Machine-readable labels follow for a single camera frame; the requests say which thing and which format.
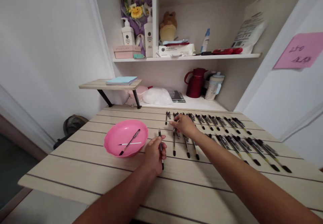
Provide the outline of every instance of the blue notepad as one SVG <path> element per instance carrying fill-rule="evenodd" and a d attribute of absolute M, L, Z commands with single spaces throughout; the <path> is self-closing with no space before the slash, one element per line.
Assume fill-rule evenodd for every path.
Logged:
<path fill-rule="evenodd" d="M 106 85 L 130 85 L 137 79 L 136 76 L 116 77 L 114 79 L 105 81 Z"/>

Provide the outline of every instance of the left arm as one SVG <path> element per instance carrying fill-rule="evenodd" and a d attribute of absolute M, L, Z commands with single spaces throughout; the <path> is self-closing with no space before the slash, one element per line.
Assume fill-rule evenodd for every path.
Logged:
<path fill-rule="evenodd" d="M 129 223 L 142 204 L 152 183 L 162 172 L 162 160 L 166 159 L 166 144 L 159 144 L 165 136 L 152 139 L 147 147 L 144 163 L 124 181 L 95 201 L 75 221 L 84 223 Z"/>

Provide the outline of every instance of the pink bowl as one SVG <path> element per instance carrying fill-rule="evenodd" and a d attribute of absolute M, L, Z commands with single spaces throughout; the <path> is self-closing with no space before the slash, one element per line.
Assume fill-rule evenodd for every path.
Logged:
<path fill-rule="evenodd" d="M 132 142 L 141 142 L 141 144 L 130 144 L 127 150 L 119 156 L 120 152 L 126 147 L 126 145 L 119 146 L 119 144 L 129 143 L 138 129 L 140 129 L 140 132 Z M 115 157 L 131 157 L 140 151 L 147 138 L 148 129 L 144 123 L 139 120 L 126 120 L 119 122 L 108 131 L 104 138 L 104 147 L 108 153 Z"/>

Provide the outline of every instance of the white lotion bottle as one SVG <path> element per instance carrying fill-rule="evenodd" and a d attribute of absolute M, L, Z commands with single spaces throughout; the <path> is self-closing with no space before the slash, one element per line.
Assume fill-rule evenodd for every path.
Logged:
<path fill-rule="evenodd" d="M 151 8 L 148 8 L 149 16 L 147 23 L 144 24 L 145 39 L 146 39 L 146 57 L 152 57 L 152 16 Z"/>
<path fill-rule="evenodd" d="M 134 29 L 130 27 L 130 23 L 127 18 L 121 18 L 124 20 L 124 27 L 121 29 L 124 45 L 135 45 Z"/>
<path fill-rule="evenodd" d="M 210 28 L 208 28 L 208 30 L 205 33 L 205 37 L 204 37 L 204 40 L 203 40 L 203 44 L 202 44 L 200 53 L 206 52 L 206 50 L 208 48 L 208 44 L 209 44 L 209 36 L 210 36 Z"/>

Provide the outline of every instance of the pink sticky note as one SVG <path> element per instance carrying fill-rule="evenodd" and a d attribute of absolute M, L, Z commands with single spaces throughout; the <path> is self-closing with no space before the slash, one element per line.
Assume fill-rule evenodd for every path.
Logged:
<path fill-rule="evenodd" d="M 295 35 L 280 56 L 277 68 L 311 67 L 323 50 L 323 32 Z"/>

